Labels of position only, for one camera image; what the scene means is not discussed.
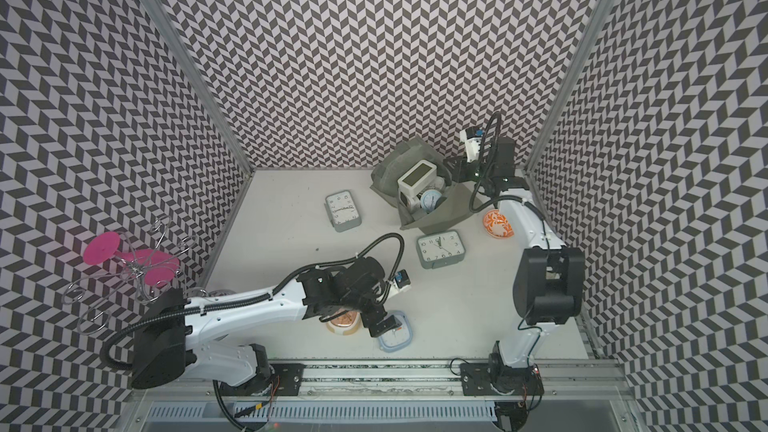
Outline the blue twin-bell alarm clock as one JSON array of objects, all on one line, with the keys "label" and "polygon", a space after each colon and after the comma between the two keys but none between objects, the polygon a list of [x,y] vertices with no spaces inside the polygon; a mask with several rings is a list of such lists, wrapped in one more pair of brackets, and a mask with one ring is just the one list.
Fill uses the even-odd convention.
[{"label": "blue twin-bell alarm clock", "polygon": [[421,193],[419,202],[421,209],[432,213],[445,201],[444,194],[438,189],[427,189]]}]

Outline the green rectangular analog clock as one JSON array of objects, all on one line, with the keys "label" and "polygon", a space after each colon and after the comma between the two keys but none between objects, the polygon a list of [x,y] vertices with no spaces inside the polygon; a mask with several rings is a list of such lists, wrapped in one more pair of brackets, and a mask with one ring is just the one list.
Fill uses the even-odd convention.
[{"label": "green rectangular analog clock", "polygon": [[463,261],[466,256],[466,247],[457,230],[419,237],[416,240],[416,247],[424,269],[454,265]]}]

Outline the blue square analog clock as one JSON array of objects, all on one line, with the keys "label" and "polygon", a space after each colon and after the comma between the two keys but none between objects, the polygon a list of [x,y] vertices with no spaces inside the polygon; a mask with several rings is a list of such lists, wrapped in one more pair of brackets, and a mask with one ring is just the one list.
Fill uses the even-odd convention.
[{"label": "blue square analog clock", "polygon": [[393,311],[391,316],[399,322],[399,326],[389,330],[377,338],[379,349],[385,353],[394,353],[410,345],[413,330],[407,316],[402,311]]}]

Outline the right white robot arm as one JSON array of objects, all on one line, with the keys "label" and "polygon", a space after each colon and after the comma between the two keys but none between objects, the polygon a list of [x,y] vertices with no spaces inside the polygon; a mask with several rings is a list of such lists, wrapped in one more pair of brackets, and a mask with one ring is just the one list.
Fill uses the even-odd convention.
[{"label": "right white robot arm", "polygon": [[585,257],[581,249],[567,246],[557,236],[536,204],[531,186],[516,170],[512,139],[470,127],[459,133],[459,142],[464,154],[447,165],[459,180],[475,182],[472,210],[499,214],[522,248],[513,284],[520,322],[515,332],[495,343],[489,356],[489,376],[499,380],[531,369],[545,338],[580,314]]}]

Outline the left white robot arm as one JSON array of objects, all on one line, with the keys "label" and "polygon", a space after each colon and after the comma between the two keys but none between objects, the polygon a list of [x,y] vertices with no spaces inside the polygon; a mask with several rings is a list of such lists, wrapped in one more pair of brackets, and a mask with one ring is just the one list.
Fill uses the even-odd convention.
[{"label": "left white robot arm", "polygon": [[224,297],[186,299],[164,293],[144,318],[113,333],[100,351],[101,362],[128,371],[130,385],[146,390],[180,378],[211,380],[227,395],[263,393],[278,375],[264,346],[231,345],[224,338],[252,327],[318,318],[330,322],[358,313],[373,338],[399,327],[385,309],[391,296],[411,285],[404,270],[385,273],[372,257],[310,265],[278,285]]}]

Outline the orange oval cartoon clock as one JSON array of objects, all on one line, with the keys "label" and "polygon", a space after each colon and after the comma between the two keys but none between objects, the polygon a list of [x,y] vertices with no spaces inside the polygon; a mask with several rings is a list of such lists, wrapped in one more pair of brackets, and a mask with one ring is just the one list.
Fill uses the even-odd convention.
[{"label": "orange oval cartoon clock", "polygon": [[348,336],[356,333],[362,325],[360,313],[349,311],[326,323],[329,331],[336,335]]}]

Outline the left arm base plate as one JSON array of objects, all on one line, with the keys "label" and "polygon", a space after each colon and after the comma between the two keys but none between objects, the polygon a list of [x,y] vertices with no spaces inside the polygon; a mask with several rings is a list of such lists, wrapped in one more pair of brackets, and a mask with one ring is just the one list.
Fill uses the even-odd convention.
[{"label": "left arm base plate", "polygon": [[268,375],[256,375],[239,386],[219,383],[224,397],[297,396],[303,380],[305,365],[299,362],[271,364]]}]

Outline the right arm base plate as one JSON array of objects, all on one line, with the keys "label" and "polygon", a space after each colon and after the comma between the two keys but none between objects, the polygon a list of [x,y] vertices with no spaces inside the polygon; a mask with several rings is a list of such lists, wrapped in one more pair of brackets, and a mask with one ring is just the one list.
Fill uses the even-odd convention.
[{"label": "right arm base plate", "polygon": [[538,397],[544,394],[543,380],[533,367],[498,370],[487,363],[461,362],[458,367],[465,396]]}]

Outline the white digital clock tall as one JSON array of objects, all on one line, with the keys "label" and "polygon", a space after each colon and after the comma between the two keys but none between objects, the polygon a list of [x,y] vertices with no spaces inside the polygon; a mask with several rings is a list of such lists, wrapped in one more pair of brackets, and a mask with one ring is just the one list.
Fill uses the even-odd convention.
[{"label": "white digital clock tall", "polygon": [[421,207],[421,195],[427,190],[442,192],[445,179],[438,175],[438,168],[432,162],[420,160],[397,181],[398,199],[402,205],[413,212]]}]

